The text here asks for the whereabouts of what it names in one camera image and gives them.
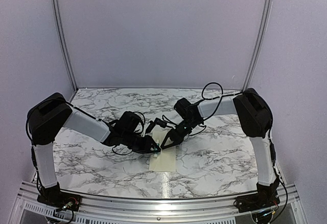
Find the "cream paper envelope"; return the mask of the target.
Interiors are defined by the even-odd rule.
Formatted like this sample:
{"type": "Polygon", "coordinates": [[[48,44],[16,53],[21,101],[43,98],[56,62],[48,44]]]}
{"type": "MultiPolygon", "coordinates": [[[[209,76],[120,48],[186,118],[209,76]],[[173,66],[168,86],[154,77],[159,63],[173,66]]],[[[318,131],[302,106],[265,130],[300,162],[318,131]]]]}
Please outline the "cream paper envelope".
{"type": "MultiPolygon", "coordinates": [[[[152,138],[160,145],[164,140],[166,131],[153,131],[152,138]]],[[[149,170],[156,172],[175,172],[176,171],[176,147],[164,149],[159,153],[150,156],[149,170]]]]}

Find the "green white glue stick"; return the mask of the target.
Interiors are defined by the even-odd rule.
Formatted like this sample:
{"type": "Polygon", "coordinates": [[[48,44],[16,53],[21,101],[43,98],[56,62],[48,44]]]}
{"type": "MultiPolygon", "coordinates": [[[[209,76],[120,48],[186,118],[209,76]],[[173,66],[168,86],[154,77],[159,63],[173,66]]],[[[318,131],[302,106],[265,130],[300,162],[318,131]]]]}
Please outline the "green white glue stick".
{"type": "Polygon", "coordinates": [[[153,157],[154,157],[154,158],[157,158],[158,155],[159,155],[160,152],[161,152],[160,141],[159,141],[159,139],[156,139],[156,140],[155,140],[155,143],[156,143],[156,146],[155,146],[155,149],[154,149],[154,152],[153,152],[153,157]]]}

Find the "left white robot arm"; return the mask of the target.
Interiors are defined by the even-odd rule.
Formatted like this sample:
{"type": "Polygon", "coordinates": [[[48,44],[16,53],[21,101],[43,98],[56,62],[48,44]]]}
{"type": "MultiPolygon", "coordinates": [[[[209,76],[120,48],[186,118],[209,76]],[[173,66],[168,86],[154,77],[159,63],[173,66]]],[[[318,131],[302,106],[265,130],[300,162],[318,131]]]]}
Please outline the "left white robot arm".
{"type": "Polygon", "coordinates": [[[142,136],[136,130],[138,126],[144,128],[145,124],[136,112],[126,111],[119,119],[106,122],[72,105],[60,93],[32,107],[25,129],[32,144],[37,182],[45,190],[46,200],[53,206],[60,206],[65,200],[63,192],[56,188],[58,180],[53,157],[53,142],[62,128],[79,132],[108,147],[124,145],[139,154],[159,153],[159,145],[151,136],[142,136]]]}

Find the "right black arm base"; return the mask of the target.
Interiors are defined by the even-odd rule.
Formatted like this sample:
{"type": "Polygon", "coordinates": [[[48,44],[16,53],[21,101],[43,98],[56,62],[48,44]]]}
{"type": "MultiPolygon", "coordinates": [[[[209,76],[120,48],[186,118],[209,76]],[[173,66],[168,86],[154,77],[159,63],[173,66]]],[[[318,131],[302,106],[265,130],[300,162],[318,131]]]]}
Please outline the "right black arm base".
{"type": "Polygon", "coordinates": [[[276,206],[281,202],[277,192],[279,184],[279,177],[269,186],[257,183],[257,193],[238,196],[233,205],[240,213],[276,206]]]}

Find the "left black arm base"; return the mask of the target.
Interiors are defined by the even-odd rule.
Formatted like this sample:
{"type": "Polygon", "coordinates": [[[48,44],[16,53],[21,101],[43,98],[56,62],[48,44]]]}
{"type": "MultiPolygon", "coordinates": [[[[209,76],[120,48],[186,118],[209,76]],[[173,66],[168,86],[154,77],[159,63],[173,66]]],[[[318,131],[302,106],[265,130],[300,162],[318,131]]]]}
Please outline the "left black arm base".
{"type": "Polygon", "coordinates": [[[63,210],[72,210],[77,212],[80,207],[81,196],[77,194],[63,192],[59,183],[50,188],[45,188],[41,183],[39,173],[37,172],[36,185],[38,189],[37,201],[39,203],[56,207],[56,212],[63,210]]]}

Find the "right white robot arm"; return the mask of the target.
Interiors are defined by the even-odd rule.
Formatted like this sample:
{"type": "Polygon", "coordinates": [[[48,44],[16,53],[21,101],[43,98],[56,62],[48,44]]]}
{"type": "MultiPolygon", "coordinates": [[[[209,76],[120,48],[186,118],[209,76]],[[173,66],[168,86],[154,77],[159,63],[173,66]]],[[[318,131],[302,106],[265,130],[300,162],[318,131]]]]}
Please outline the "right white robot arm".
{"type": "Polygon", "coordinates": [[[192,130],[213,116],[237,115],[243,133],[249,137],[258,168],[257,191],[253,203],[265,207],[273,199],[280,181],[275,170],[276,153],[271,139],[273,114],[266,101],[253,88],[238,94],[201,99],[195,103],[182,98],[174,105],[182,121],[169,130],[161,149],[177,146],[192,130]]]}

